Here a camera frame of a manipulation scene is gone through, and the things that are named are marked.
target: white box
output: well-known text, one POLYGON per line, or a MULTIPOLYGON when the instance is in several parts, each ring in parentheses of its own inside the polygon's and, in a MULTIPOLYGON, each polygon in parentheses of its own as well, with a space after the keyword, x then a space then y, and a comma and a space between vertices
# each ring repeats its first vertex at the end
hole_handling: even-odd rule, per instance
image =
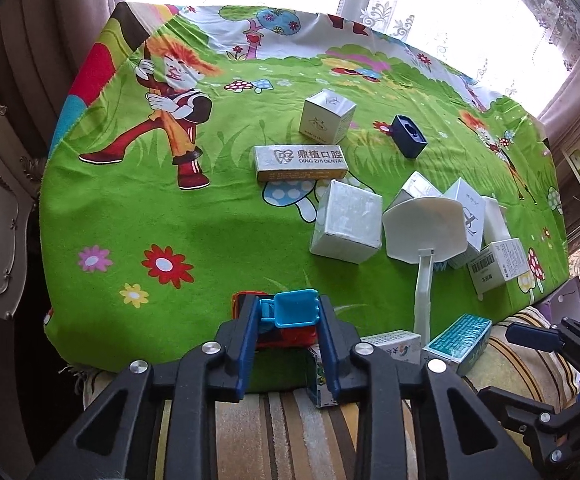
POLYGON ((319 180, 343 178, 347 163, 341 146, 272 144, 255 146, 257 180, 319 180))
POLYGON ((319 201, 310 252, 360 264, 381 248, 380 195, 332 180, 319 201))
POLYGON ((332 397, 332 394, 327 389, 326 376, 323 371, 323 361, 321 360, 321 350, 319 349, 319 345, 312 345, 308 350, 312 355, 311 366, 308 369, 306 381, 308 397, 310 397, 317 408, 336 406, 338 402, 334 400, 334 397, 332 397))
POLYGON ((411 198, 420 198, 422 196, 442 196, 442 193, 436 189, 422 174, 415 171, 403 184, 401 190, 397 193, 394 200, 388 206, 388 209, 401 202, 411 198))
POLYGON ((421 359, 421 336, 414 332, 394 330, 394 332, 361 337, 361 341, 381 348, 397 361, 418 365, 421 359))
POLYGON ((468 238, 468 248, 464 253, 458 254, 448 260, 453 269, 459 269, 470 260, 478 256, 483 244, 483 222, 486 215, 486 203, 483 197, 474 189, 459 178, 450 186, 443 196, 457 200, 463 206, 463 216, 465 216, 465 234, 468 238))
POLYGON ((486 217, 483 222, 483 241, 487 244, 512 238, 505 223, 504 213, 507 208, 498 204, 498 200, 489 196, 482 197, 486 203, 486 217))
POLYGON ((530 267, 519 238, 492 242, 468 264, 476 293, 503 285, 528 272, 530 267))
POLYGON ((347 133, 356 104, 323 89, 305 99, 299 131, 321 144, 338 144, 347 133))

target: cardboard box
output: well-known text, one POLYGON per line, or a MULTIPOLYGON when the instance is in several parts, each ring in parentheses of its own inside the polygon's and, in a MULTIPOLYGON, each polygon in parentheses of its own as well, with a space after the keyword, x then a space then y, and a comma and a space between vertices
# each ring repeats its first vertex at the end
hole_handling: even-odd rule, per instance
POLYGON ((468 248, 464 253, 450 258, 448 263, 453 269, 459 269, 478 256, 483 243, 483 223, 486 203, 483 197, 465 182, 458 179, 450 189, 443 193, 444 197, 457 200, 463 206, 465 216, 465 234, 468 238, 468 248))
POLYGON ((310 364, 308 365, 308 397, 310 397, 317 408, 336 406, 338 402, 334 400, 334 397, 332 397, 332 394, 327 389, 319 345, 312 345, 308 350, 310 350, 312 357, 310 364))
POLYGON ((474 289, 481 296, 484 292, 528 272, 530 267, 521 240, 512 238, 492 242, 477 258, 468 263, 468 269, 474 289))
POLYGON ((486 203, 486 216, 483 222, 483 240, 486 245, 512 238, 505 222, 507 208, 499 205, 495 198, 489 196, 482 198, 486 203))
POLYGON ((423 359, 441 359, 458 375, 467 374, 486 349, 492 322, 463 314, 423 348, 423 359))
POLYGON ((350 99, 323 89, 305 99, 299 131, 321 144, 338 144, 350 128, 355 109, 350 99))
POLYGON ((274 144, 253 148, 257 180, 343 178, 347 163, 341 146, 274 144))
POLYGON ((394 200, 392 200, 388 209, 400 204, 401 202, 410 200, 411 198, 419 198, 422 196, 442 196, 442 193, 422 174, 415 171, 406 180, 406 183, 403 184, 403 187, 397 193, 396 197, 394 197, 394 200))
POLYGON ((360 264, 381 248, 380 195, 330 181, 319 201, 310 252, 360 264))
POLYGON ((421 360, 421 336, 407 330, 361 337, 361 341, 381 348, 392 359, 418 365, 421 360))

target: cartoon boy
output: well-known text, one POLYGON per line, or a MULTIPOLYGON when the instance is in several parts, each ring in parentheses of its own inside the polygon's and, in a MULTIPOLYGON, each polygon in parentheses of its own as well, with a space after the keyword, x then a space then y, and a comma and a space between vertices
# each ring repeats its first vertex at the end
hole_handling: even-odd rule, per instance
POLYGON ((205 75, 217 75, 219 69, 199 59, 190 47, 172 36, 149 38, 145 42, 144 58, 134 72, 138 83, 149 89, 145 97, 154 112, 102 150, 83 153, 79 158, 89 164, 121 162, 133 140, 161 128, 169 140, 172 164, 178 167, 179 189, 208 186, 210 180, 203 174, 198 162, 203 152, 196 145, 196 126, 210 118, 212 101, 195 86, 205 75), (163 57, 166 82, 154 78, 151 54, 163 57))
POLYGON ((519 200, 525 200, 525 197, 521 193, 521 189, 519 189, 519 184, 521 184, 521 187, 527 192, 528 195, 530 195, 532 202, 536 203, 536 200, 534 200, 534 197, 532 196, 532 192, 530 192, 528 185, 522 179, 519 172, 516 171, 516 168, 512 163, 512 160, 507 155, 507 153, 505 153, 505 150, 501 148, 499 143, 496 142, 496 140, 494 140, 494 137, 492 137, 490 132, 487 130, 486 124, 465 110, 460 111, 458 114, 460 115, 460 120, 463 121, 463 123, 470 130, 476 133, 476 135, 478 136, 478 140, 480 140, 488 150, 493 152, 498 158, 500 158, 503 162, 505 162, 507 169, 510 171, 510 174, 512 175, 514 184, 516 185, 516 190, 518 191, 519 194, 519 200))

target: yellow flower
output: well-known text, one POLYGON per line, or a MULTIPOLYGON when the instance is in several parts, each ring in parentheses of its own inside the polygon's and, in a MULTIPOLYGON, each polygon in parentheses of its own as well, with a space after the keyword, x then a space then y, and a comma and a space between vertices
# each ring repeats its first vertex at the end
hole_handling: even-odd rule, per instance
POLYGON ((145 290, 141 290, 141 286, 138 283, 134 283, 134 285, 129 285, 126 283, 125 285, 126 290, 119 290, 119 294, 124 297, 124 303, 132 303, 132 306, 135 308, 140 308, 142 304, 148 303, 148 294, 145 290))

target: blue plastic clip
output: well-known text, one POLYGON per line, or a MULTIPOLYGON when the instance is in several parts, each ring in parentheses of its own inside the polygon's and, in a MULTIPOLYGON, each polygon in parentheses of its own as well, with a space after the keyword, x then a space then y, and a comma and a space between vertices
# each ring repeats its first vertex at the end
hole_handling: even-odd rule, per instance
POLYGON ((279 292, 272 300, 260 300, 259 332, 277 328, 299 328, 319 321, 319 293, 313 288, 279 292))
POLYGON ((427 146, 427 141, 419 127, 412 119, 404 115, 394 117, 390 135, 406 158, 417 158, 427 146))

